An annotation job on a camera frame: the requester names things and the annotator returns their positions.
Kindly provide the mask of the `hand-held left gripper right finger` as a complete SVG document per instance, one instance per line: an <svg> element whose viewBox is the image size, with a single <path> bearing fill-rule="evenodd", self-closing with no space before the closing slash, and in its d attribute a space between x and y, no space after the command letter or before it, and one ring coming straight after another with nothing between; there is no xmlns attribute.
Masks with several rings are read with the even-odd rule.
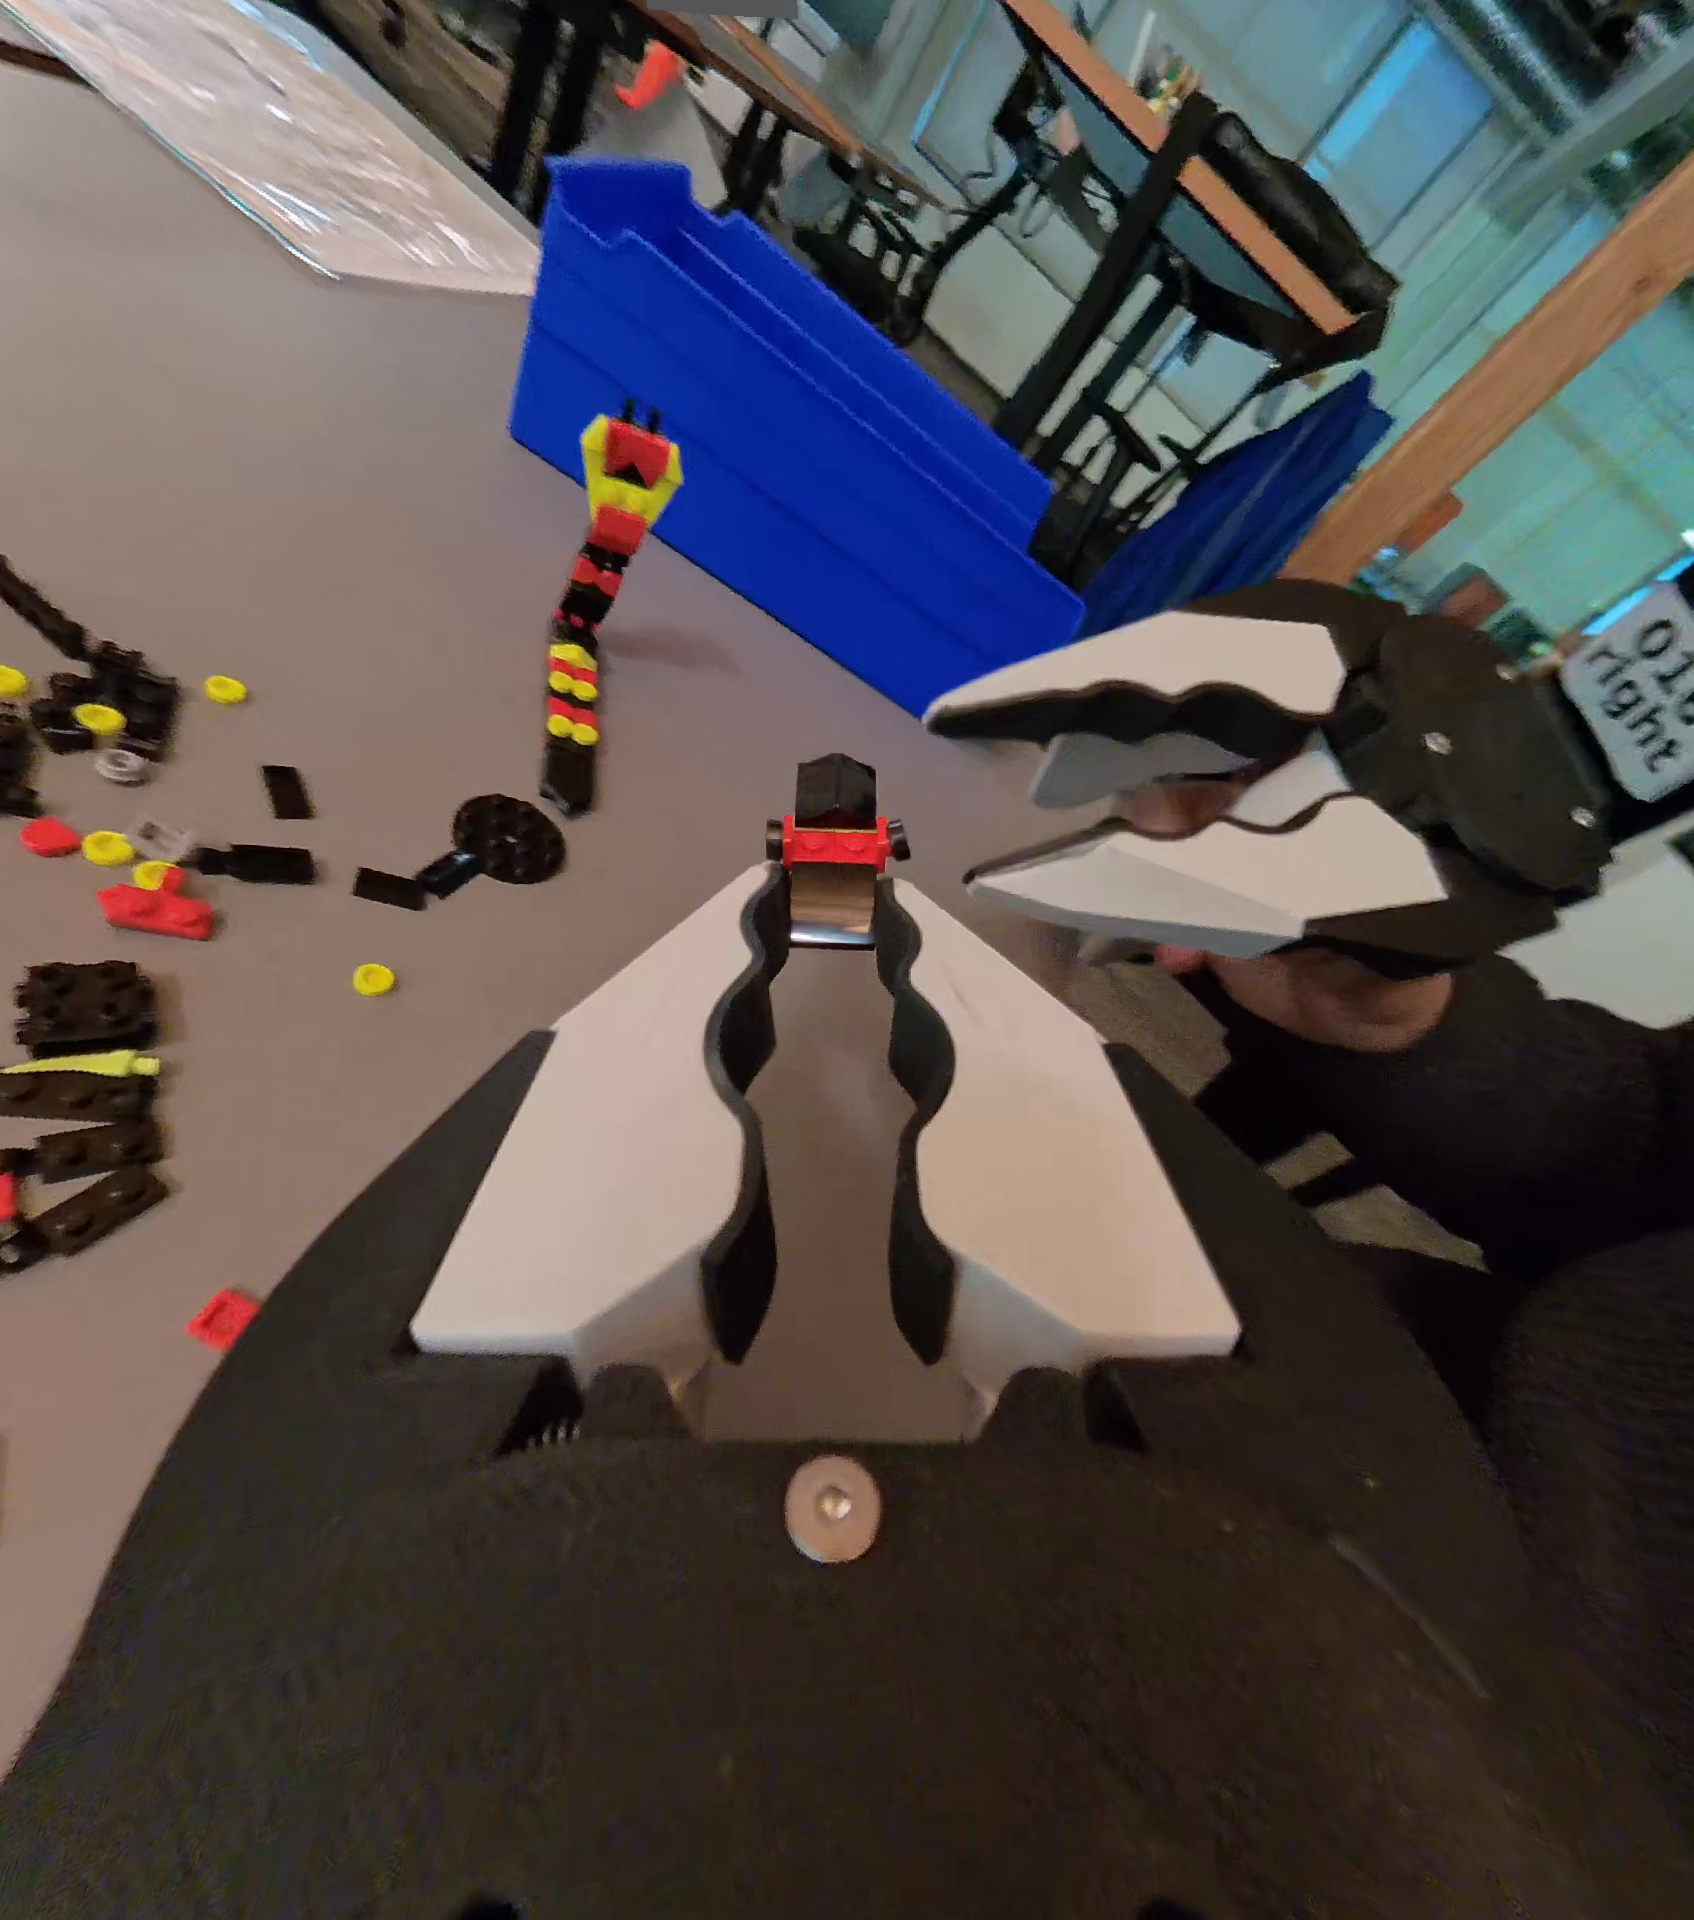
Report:
<svg viewBox="0 0 1694 1920"><path fill-rule="evenodd" d="M914 1102L888 1296L949 1368L1235 1350L1242 1324L1098 1032L908 881L878 883L888 1072Z"/></svg>

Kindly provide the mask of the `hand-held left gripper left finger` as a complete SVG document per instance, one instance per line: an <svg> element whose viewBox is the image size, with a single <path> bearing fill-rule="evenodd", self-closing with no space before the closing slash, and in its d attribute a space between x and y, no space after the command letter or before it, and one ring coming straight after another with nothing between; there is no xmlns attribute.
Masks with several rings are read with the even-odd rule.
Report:
<svg viewBox="0 0 1694 1920"><path fill-rule="evenodd" d="M749 1089L783 963L785 873L749 868L558 1020L414 1313L422 1352L749 1356L777 1279Z"/></svg>

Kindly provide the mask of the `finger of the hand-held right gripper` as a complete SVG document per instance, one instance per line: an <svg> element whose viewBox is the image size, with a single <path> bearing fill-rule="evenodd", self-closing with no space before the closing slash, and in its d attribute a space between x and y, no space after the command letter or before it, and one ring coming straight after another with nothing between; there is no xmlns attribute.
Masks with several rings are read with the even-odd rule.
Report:
<svg viewBox="0 0 1694 1920"><path fill-rule="evenodd" d="M927 708L926 728L1039 746L1030 803L1067 810L1279 766L1333 715L1345 685L1323 625L1166 612L958 685Z"/></svg>
<svg viewBox="0 0 1694 1920"><path fill-rule="evenodd" d="M1308 746L1196 829L1113 814L969 871L966 890L1044 925L1254 959L1446 905L1436 854Z"/></svg>

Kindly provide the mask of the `small black red lego assembly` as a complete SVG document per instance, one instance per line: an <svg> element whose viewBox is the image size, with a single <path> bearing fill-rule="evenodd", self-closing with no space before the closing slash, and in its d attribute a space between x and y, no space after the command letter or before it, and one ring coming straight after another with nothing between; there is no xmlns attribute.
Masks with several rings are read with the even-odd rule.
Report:
<svg viewBox="0 0 1694 1920"><path fill-rule="evenodd" d="M765 851L785 874L792 945L873 951L881 883L911 844L882 812L878 774L826 752L798 766L794 804L768 821Z"/></svg>

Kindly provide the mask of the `person's right forearm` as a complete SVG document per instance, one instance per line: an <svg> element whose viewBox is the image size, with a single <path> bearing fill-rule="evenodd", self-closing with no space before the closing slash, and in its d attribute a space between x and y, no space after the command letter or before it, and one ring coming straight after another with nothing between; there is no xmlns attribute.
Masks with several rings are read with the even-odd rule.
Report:
<svg viewBox="0 0 1694 1920"><path fill-rule="evenodd" d="M1232 1022L1235 1055L1380 1185L1504 1272L1694 1235L1694 1033L1552 999L1497 958L1448 974L1398 1055Z"/></svg>

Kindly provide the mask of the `black round lego plate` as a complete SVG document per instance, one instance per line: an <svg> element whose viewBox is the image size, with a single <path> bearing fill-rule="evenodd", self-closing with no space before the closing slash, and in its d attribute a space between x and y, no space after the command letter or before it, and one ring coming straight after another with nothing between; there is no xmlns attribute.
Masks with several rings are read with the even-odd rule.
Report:
<svg viewBox="0 0 1694 1920"><path fill-rule="evenodd" d="M560 825L537 807L511 797L467 801L453 816L450 836L453 851L478 874L500 883L546 883L567 866Z"/></svg>

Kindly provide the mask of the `pile of loose lego pieces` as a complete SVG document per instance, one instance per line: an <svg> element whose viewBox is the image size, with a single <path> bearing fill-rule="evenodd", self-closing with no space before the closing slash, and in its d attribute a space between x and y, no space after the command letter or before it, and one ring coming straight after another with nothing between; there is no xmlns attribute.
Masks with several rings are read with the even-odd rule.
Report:
<svg viewBox="0 0 1694 1920"><path fill-rule="evenodd" d="M288 673L103 633L93 589L0 556L0 1551L76 1548L228 1347L192 1334L315 1198L395 1020L438 999L427 909L354 892L274 809ZM56 1529L69 1539L56 1542Z"/></svg>

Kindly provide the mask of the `long lego snake model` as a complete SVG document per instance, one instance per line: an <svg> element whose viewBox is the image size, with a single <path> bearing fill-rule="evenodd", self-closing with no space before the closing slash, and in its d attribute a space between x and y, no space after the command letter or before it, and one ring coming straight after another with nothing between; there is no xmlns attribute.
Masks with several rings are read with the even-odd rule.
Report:
<svg viewBox="0 0 1694 1920"><path fill-rule="evenodd" d="M595 809L602 752L602 643L624 575L683 486L681 447L660 409L627 399L581 437L592 523L568 569L544 655L540 794L578 821Z"/></svg>

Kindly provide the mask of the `person's right hand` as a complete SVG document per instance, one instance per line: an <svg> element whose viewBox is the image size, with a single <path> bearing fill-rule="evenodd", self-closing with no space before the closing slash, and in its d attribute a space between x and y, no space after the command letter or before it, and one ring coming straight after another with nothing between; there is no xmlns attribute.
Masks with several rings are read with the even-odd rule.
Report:
<svg viewBox="0 0 1694 1920"><path fill-rule="evenodd" d="M1163 945L1154 961L1184 982L1210 982L1242 1016L1303 1044L1361 1055L1398 1055L1427 1040L1457 988L1448 974L1392 981L1321 949L1232 959Z"/></svg>

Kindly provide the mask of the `blue plastic bin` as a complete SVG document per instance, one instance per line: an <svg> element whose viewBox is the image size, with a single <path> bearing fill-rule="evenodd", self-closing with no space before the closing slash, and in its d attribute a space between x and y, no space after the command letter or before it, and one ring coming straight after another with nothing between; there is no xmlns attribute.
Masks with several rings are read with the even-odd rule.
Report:
<svg viewBox="0 0 1694 1920"><path fill-rule="evenodd" d="M1031 556L1052 483L686 167L560 157L509 435L583 477L581 438L661 414L665 544L921 715L1075 640Z"/></svg>
<svg viewBox="0 0 1694 1920"><path fill-rule="evenodd" d="M1081 595L1075 637L1278 579L1390 431L1375 376L1355 373L1291 420L1230 447L1100 569Z"/></svg>

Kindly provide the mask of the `wooden top desk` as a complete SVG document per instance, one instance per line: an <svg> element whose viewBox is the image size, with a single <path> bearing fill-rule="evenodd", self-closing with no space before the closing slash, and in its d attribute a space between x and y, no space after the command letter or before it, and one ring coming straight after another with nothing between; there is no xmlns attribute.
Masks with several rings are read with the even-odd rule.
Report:
<svg viewBox="0 0 1694 1920"><path fill-rule="evenodd" d="M1005 15L1059 96L1055 122L1073 133L1050 197L1098 254L1137 210L1149 170L1181 142L1187 164L1139 241L1140 273L1199 332L1291 375L1355 364L1380 347L1398 283L1295 161L1199 89L1158 106L1120 83L1059 7L1005 4Z"/></svg>

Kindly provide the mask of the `clear plastic bag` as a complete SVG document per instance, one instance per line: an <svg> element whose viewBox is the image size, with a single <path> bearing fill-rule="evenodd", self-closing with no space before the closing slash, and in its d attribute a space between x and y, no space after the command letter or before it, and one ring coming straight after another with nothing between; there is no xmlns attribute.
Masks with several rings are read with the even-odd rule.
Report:
<svg viewBox="0 0 1694 1920"><path fill-rule="evenodd" d="M5 12L319 276L534 298L537 242L257 4Z"/></svg>

